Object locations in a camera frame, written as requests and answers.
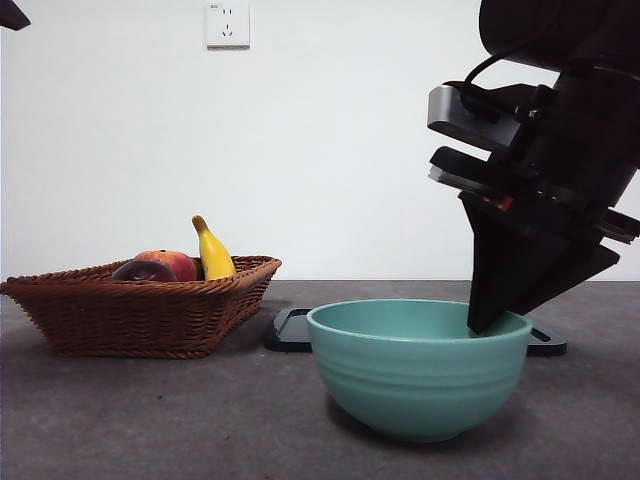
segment black tray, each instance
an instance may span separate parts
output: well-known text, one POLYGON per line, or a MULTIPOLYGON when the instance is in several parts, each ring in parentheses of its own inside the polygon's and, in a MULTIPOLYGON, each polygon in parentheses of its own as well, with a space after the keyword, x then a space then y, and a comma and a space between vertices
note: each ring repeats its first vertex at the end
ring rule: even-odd
MULTIPOLYGON (((264 335, 264 345, 277 352, 311 352, 306 316, 310 308, 281 310, 264 335)), ((567 340, 541 327, 533 327, 529 339, 529 356, 557 356, 567 352, 567 340)))

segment ceramic bowl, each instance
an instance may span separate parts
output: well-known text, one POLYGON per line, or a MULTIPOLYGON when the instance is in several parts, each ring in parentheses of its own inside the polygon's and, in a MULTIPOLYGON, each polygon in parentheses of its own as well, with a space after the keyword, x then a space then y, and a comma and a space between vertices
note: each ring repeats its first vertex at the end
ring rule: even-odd
POLYGON ((307 314, 313 356, 335 401, 379 433, 437 442, 484 422, 515 389, 531 323, 505 313, 480 335, 465 303, 368 299, 307 314))

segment electrical socket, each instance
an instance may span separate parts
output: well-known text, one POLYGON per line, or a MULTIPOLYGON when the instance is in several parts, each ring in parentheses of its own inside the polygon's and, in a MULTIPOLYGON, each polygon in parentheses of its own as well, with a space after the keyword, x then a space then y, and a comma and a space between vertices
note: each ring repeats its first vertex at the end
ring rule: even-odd
POLYGON ((249 0, 220 0, 205 8, 208 49, 249 48, 249 0))

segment gray table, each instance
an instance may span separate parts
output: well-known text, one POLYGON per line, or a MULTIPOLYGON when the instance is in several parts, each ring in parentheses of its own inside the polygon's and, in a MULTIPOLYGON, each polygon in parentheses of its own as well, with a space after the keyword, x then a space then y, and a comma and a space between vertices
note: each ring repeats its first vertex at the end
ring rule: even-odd
POLYGON ((533 312, 569 338, 442 444, 377 436, 327 395, 310 354, 262 346, 276 313, 344 299, 465 300, 467 282, 274 281, 200 360, 56 358, 2 305, 2 479, 640 478, 640 283, 589 283, 533 312))

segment robotic arm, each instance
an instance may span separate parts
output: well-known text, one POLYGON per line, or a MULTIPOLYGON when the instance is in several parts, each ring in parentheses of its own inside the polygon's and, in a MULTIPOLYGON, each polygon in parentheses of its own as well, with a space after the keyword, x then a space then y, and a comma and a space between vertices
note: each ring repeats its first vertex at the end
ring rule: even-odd
POLYGON ((604 237, 640 235, 611 209, 640 167, 639 24, 637 0, 483 0, 492 57, 431 92, 428 127, 491 152, 441 147, 431 159, 430 176, 461 190, 474 232, 472 330, 617 263, 604 237), (503 58, 560 76, 553 88, 472 83, 503 58))
POLYGON ((0 0, 0 26, 11 30, 20 30, 31 22, 22 10, 11 0, 0 0))

